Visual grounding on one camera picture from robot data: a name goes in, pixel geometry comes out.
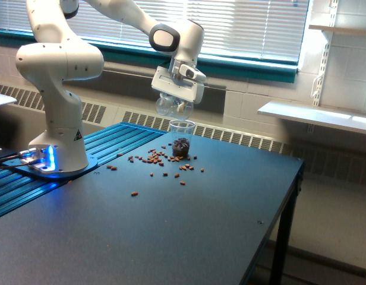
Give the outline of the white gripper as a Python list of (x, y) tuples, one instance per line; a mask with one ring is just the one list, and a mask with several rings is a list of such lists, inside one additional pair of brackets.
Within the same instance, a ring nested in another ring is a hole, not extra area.
[[(157, 67), (156, 73), (152, 80), (152, 88), (166, 93), (168, 95), (199, 104), (204, 93), (204, 82), (198, 82), (182, 76), (174, 78), (173, 74), (166, 68)], [(176, 111), (178, 113), (185, 112), (185, 102), (177, 103)]]

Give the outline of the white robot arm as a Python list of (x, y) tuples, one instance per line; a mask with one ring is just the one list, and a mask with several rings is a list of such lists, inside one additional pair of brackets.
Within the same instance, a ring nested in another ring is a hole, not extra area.
[[(90, 5), (142, 31), (154, 50), (171, 57), (169, 67), (159, 66), (152, 80), (152, 88), (160, 93), (156, 109), (163, 116), (188, 119), (193, 106), (201, 102), (206, 80), (197, 69), (202, 26), (192, 20), (160, 23), (133, 1), (91, 1)], [(23, 162), (44, 174), (83, 170), (89, 161), (82, 137), (81, 100), (63, 83), (98, 77), (103, 55), (68, 25), (78, 11), (77, 1), (27, 1), (26, 8), (36, 42), (19, 48), (16, 66), (43, 99), (46, 129), (30, 142), (33, 154)]]

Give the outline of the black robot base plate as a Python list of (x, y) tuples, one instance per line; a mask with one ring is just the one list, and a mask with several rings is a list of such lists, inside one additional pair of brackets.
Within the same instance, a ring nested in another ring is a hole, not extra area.
[(97, 168), (97, 158), (94, 156), (88, 156), (89, 164), (85, 168), (81, 170), (77, 170), (74, 172), (57, 172), (57, 173), (43, 173), (41, 171), (38, 171), (34, 168), (31, 168), (30, 166), (17, 166), (14, 167), (14, 165), (21, 164), (19, 159), (12, 159), (3, 162), (3, 166), (9, 166), (10, 168), (14, 169), (15, 172), (18, 172), (22, 175), (28, 175), (33, 178), (41, 178), (41, 179), (47, 179), (47, 180), (53, 180), (53, 181), (63, 181), (63, 180), (73, 180), (75, 178), (79, 178), (80, 176), (94, 170)]

